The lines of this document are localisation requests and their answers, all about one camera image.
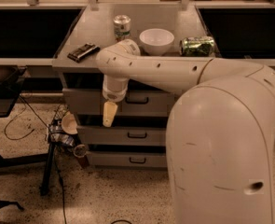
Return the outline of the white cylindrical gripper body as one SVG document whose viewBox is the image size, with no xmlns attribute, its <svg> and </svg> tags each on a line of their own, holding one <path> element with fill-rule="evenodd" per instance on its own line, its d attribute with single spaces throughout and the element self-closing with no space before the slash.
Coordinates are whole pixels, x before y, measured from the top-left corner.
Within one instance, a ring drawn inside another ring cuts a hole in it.
<svg viewBox="0 0 275 224">
<path fill-rule="evenodd" d="M 127 78 L 103 76 L 103 97 L 112 102 L 121 102 L 127 93 L 129 80 Z"/>
</svg>

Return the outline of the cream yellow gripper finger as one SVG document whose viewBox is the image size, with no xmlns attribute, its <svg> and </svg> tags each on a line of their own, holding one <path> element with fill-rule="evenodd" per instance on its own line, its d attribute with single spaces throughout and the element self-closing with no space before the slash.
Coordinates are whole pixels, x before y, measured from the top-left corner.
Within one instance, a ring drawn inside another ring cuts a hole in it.
<svg viewBox="0 0 275 224">
<path fill-rule="evenodd" d="M 103 126 L 111 127 L 117 113 L 117 104 L 107 101 L 103 106 Z"/>
</svg>

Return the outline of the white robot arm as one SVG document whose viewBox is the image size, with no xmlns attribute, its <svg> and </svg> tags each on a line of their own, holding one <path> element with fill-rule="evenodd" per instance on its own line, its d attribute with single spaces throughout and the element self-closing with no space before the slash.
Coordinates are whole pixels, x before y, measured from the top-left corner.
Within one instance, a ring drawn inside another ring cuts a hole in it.
<svg viewBox="0 0 275 224">
<path fill-rule="evenodd" d="M 251 60 L 143 56 L 131 40 L 98 68 L 175 93 L 166 156 L 177 224 L 275 224 L 275 70 Z"/>
</svg>

